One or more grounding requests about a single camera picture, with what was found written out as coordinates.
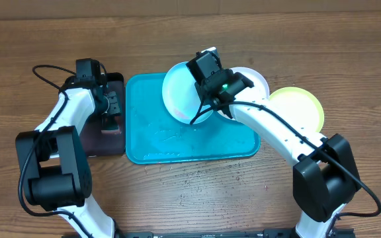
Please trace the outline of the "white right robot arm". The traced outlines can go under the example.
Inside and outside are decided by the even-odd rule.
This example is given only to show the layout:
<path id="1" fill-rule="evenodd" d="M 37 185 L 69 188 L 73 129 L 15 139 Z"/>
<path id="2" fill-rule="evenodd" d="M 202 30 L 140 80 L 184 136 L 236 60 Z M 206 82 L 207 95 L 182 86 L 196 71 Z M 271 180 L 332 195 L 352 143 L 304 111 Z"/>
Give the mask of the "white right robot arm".
<path id="1" fill-rule="evenodd" d="M 253 69 L 190 73 L 201 100 L 251 128 L 292 167 L 293 197 L 302 214 L 290 236 L 334 235 L 343 208 L 361 188 L 349 142 L 339 134 L 327 138 L 299 125 L 271 104 L 265 78 Z"/>

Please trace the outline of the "white plate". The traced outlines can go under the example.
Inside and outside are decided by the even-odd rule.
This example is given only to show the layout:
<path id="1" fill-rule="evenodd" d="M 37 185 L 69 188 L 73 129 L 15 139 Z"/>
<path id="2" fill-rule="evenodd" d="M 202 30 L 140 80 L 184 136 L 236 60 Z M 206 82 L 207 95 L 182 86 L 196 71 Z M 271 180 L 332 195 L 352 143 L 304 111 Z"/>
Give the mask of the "white plate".
<path id="1" fill-rule="evenodd" d="M 213 109 L 215 111 L 221 111 L 221 113 L 229 119 L 239 120 L 239 116 L 237 115 L 238 108 L 242 108 L 243 110 L 262 110 L 264 108 L 263 103 L 268 99 L 268 85 L 265 78 L 254 69 L 248 67 L 234 67 L 231 68 L 231 70 L 234 73 L 242 73 L 244 76 L 252 80 L 254 87 L 247 87 L 235 96 L 234 101 L 213 106 Z"/>

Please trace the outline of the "pink green sponge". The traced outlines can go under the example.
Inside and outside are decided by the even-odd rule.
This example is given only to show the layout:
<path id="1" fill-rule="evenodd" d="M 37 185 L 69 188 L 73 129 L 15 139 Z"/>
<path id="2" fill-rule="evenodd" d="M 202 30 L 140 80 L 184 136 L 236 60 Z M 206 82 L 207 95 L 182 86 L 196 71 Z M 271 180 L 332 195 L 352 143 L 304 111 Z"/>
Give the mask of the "pink green sponge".
<path id="1" fill-rule="evenodd" d="M 101 132 L 103 134 L 121 134 L 120 116 L 105 116 L 103 118 Z"/>

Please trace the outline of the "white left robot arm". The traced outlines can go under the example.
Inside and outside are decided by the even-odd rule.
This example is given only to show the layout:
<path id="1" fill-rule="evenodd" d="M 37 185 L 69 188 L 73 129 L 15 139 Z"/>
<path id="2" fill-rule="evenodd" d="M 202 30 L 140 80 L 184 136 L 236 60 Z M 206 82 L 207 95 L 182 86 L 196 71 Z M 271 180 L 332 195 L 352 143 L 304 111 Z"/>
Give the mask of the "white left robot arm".
<path id="1" fill-rule="evenodd" d="M 115 219 L 92 196 L 92 176 L 80 134 L 89 120 L 121 116 L 115 87 L 121 73 L 99 61 L 79 59 L 58 90 L 58 102 L 43 123 L 15 139 L 20 176 L 17 194 L 34 217 L 60 216 L 80 237 L 123 237 Z"/>

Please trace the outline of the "yellow plate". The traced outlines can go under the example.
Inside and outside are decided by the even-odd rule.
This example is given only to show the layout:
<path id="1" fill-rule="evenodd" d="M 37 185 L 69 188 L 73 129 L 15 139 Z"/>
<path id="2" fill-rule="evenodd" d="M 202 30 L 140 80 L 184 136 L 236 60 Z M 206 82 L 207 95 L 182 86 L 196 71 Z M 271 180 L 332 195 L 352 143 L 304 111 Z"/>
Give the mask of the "yellow plate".
<path id="1" fill-rule="evenodd" d="M 309 91 L 299 87 L 284 87 L 271 93 L 269 99 L 301 127 L 321 132 L 324 123 L 323 107 Z"/>

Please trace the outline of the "light blue plate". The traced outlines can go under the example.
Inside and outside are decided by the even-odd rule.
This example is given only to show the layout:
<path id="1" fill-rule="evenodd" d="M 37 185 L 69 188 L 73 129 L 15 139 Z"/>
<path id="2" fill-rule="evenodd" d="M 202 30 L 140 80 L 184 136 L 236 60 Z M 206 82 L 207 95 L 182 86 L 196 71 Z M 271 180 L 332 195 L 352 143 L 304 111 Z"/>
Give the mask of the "light blue plate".
<path id="1" fill-rule="evenodd" d="M 198 112 L 200 98 L 194 85 L 196 80 L 186 64 L 186 61 L 178 63 L 167 72 L 161 92 L 170 115 L 179 122 L 190 124 Z"/>

